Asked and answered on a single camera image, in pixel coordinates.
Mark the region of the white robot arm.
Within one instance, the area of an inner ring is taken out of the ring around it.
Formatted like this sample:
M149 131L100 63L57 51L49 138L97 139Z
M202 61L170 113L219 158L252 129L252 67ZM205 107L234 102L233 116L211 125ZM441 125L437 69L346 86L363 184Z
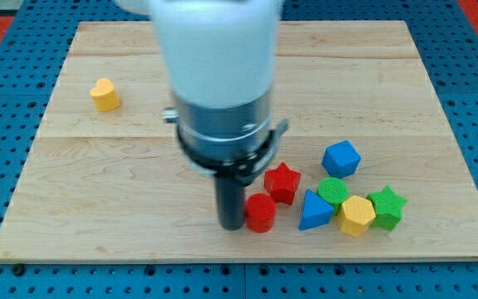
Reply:
M289 122L273 126L271 90L282 3L273 0L115 0L153 22L186 160L214 179L220 225L245 222L245 188L277 153Z

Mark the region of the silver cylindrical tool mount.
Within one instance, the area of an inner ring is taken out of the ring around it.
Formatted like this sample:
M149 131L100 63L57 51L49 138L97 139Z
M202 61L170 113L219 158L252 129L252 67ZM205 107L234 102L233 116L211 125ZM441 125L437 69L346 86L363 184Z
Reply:
M283 119L271 126L271 93L240 105L210 107L173 95L173 107L163 110L163 121L176 125L183 155L192 168L207 176L248 186L276 156Z

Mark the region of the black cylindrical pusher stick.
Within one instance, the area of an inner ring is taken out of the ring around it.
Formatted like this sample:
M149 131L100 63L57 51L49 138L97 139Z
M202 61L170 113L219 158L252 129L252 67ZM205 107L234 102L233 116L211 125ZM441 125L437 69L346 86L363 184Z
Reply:
M216 176L214 183L220 225L230 231L241 228L245 218L245 188L234 179L221 176Z

